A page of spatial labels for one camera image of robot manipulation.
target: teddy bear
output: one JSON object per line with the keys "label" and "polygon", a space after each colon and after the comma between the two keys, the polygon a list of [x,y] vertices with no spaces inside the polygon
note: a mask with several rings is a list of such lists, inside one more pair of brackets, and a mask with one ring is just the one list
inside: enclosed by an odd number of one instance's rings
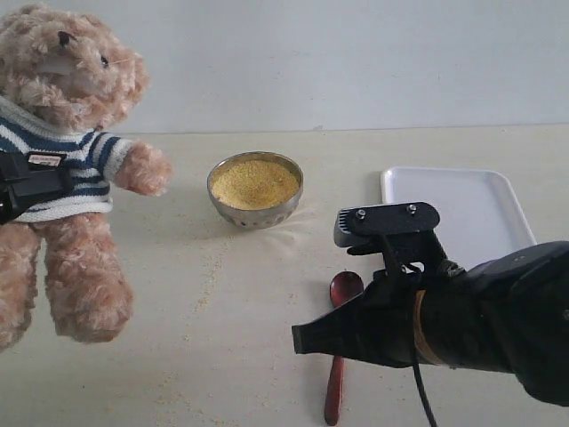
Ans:
{"label": "teddy bear", "polygon": [[0,227],[0,351],[31,324],[42,242],[57,336],[110,342],[131,318],[133,290],[108,223],[110,184],[160,196],[172,163],[106,129],[126,119],[148,86],[142,57],[90,13],[28,4],[0,17],[0,149],[63,165],[73,182],[66,196]]}

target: teddy bear head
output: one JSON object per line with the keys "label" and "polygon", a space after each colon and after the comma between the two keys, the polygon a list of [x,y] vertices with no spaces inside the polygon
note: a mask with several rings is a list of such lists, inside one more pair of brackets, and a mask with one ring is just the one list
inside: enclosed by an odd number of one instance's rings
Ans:
{"label": "teddy bear head", "polygon": [[51,125],[115,125],[148,84],[141,56],[91,14],[31,4],[0,18],[0,94]]}

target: white tray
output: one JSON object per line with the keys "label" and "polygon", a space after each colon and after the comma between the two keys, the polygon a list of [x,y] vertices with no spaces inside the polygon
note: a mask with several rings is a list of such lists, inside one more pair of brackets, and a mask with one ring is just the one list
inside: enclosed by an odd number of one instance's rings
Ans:
{"label": "white tray", "polygon": [[469,270],[536,244],[509,180],[471,169],[392,167],[381,174],[385,204],[427,202],[447,256]]}

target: wooden spoon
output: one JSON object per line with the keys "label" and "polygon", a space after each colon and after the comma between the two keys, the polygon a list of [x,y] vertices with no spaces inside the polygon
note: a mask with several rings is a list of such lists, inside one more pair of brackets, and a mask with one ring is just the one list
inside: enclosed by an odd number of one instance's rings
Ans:
{"label": "wooden spoon", "polygon": [[[364,282],[352,271],[338,273],[330,283],[330,300],[334,308],[351,300],[364,291]],[[344,359],[334,356],[326,401],[324,406],[324,418],[328,425],[336,425],[340,418],[340,403],[344,377]]]}

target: background wall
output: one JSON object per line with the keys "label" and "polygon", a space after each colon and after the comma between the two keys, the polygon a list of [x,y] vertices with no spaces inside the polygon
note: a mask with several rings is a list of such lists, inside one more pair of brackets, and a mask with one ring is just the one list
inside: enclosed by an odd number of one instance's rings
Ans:
{"label": "background wall", "polygon": [[146,56],[153,87],[122,132],[569,121],[566,0],[46,3]]}

